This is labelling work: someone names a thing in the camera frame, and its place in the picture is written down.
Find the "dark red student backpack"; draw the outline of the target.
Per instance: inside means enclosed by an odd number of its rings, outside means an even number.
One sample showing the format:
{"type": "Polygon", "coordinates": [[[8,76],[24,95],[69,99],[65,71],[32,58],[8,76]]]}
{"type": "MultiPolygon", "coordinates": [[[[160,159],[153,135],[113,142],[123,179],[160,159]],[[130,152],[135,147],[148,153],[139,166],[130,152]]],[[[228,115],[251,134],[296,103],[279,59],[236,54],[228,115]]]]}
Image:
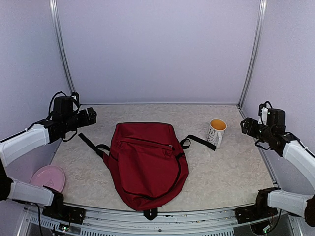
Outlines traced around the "dark red student backpack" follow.
{"type": "Polygon", "coordinates": [[[182,191],[189,174],[184,143],[194,140],[216,149],[194,135],[178,141],[173,126],[160,122],[118,123],[109,147],[94,145],[83,133],[79,137],[102,158],[122,201],[148,220],[182,191]]]}

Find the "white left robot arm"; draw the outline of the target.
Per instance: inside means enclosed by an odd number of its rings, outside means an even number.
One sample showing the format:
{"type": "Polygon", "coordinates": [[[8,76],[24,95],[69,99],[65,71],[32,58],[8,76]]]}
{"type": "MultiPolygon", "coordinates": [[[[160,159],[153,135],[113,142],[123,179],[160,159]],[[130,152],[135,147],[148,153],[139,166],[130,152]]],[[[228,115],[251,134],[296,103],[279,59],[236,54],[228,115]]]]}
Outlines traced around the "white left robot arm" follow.
{"type": "Polygon", "coordinates": [[[39,187],[9,177],[5,168],[30,151],[57,140],[67,142],[66,134],[77,134],[81,127],[96,123],[97,113],[90,107],[81,109],[79,94],[57,92],[51,99],[48,116],[23,131],[0,142],[0,199],[42,205],[59,219],[69,214],[63,195],[49,187],[39,187]]]}

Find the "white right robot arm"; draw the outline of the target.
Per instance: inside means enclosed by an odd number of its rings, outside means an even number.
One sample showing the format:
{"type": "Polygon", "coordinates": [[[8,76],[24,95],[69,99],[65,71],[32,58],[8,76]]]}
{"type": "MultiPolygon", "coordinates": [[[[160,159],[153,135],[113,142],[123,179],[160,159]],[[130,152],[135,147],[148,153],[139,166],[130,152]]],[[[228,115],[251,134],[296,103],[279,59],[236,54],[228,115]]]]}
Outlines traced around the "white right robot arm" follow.
{"type": "MultiPolygon", "coordinates": [[[[293,133],[286,131],[284,110],[259,106],[259,120],[245,118],[241,121],[241,131],[256,139],[255,146],[267,143],[268,149],[290,162],[314,186],[315,155],[293,133]]],[[[277,187],[259,190],[254,205],[240,207],[235,213],[239,222],[248,222],[275,215],[277,210],[304,218],[306,223],[315,225],[315,197],[284,191],[277,187]]]]}

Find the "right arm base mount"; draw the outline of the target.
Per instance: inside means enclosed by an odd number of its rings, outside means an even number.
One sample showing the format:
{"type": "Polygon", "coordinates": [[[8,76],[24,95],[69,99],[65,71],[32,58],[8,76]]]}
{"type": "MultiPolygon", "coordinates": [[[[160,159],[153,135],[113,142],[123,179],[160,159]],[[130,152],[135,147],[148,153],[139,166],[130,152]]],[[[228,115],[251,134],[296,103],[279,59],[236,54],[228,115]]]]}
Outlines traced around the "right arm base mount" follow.
{"type": "Polygon", "coordinates": [[[236,208],[234,212],[238,224],[277,215],[278,210],[267,205],[268,194],[275,190],[280,190],[280,188],[271,187],[259,190],[255,204],[236,208]]]}

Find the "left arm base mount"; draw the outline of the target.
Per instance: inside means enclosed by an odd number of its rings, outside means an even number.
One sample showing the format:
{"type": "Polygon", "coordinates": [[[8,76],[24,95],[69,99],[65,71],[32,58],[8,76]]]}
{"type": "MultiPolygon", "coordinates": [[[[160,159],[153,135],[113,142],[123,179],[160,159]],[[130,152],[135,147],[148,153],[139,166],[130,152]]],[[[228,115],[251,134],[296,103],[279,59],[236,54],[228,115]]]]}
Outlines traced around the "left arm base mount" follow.
{"type": "Polygon", "coordinates": [[[86,211],[80,207],[68,206],[64,204],[64,196],[62,193],[45,186],[44,188],[53,193],[52,203],[45,206],[42,214],[44,216],[66,221],[69,223],[83,224],[86,211]]]}

